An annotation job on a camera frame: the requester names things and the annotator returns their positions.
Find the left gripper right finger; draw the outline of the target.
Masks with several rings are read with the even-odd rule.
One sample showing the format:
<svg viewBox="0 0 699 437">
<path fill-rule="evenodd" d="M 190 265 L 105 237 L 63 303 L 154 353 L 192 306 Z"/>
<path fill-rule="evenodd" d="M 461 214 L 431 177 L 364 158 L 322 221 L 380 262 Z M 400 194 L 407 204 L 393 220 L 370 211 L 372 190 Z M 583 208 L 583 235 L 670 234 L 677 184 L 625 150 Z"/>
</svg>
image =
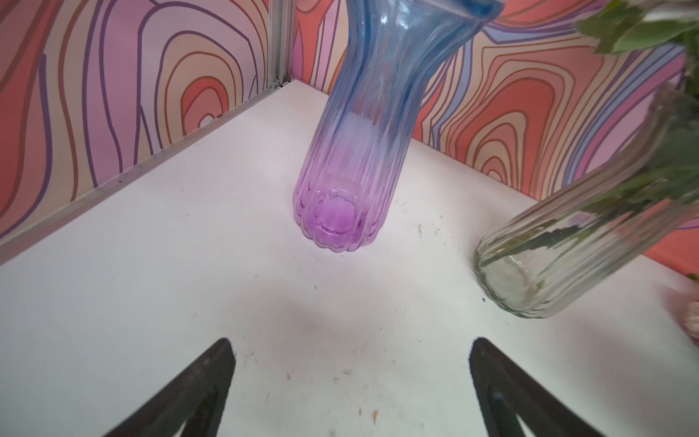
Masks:
<svg viewBox="0 0 699 437">
<path fill-rule="evenodd" d="M 486 338 L 474 341 L 469 363 L 490 436 L 600 435 Z"/>
</svg>

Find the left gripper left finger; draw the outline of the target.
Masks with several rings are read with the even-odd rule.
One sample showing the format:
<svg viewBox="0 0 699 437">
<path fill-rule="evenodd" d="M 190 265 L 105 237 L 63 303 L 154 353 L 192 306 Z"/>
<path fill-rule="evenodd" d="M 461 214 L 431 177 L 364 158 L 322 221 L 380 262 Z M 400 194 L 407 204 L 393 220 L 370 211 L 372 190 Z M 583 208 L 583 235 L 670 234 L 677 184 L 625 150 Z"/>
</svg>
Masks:
<svg viewBox="0 0 699 437">
<path fill-rule="evenodd" d="M 235 367 L 230 341 L 217 340 L 108 435 L 217 435 Z"/>
</svg>

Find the clear ribbed glass vase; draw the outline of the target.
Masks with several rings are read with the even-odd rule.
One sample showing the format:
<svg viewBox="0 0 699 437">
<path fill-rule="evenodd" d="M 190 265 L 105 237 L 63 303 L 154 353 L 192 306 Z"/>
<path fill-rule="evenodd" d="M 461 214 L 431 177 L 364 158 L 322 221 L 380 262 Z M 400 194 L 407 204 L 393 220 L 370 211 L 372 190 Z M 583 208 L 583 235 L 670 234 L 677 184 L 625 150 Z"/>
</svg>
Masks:
<svg viewBox="0 0 699 437">
<path fill-rule="evenodd" d="M 670 85 L 604 165 L 485 236 L 473 269 L 485 295 L 551 317 L 698 214 L 698 101 Z"/>
</svg>

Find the blue purple glass vase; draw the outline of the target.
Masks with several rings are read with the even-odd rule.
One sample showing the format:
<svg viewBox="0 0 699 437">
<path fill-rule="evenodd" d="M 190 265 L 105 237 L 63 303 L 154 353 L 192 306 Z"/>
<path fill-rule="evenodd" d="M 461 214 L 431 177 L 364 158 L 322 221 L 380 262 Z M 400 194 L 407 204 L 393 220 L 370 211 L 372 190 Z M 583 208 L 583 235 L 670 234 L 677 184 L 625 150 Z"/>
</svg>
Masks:
<svg viewBox="0 0 699 437">
<path fill-rule="evenodd" d="M 349 44 L 293 193 L 303 234 L 335 252 L 386 220 L 435 71 L 504 11 L 502 1 L 351 1 Z"/>
</svg>

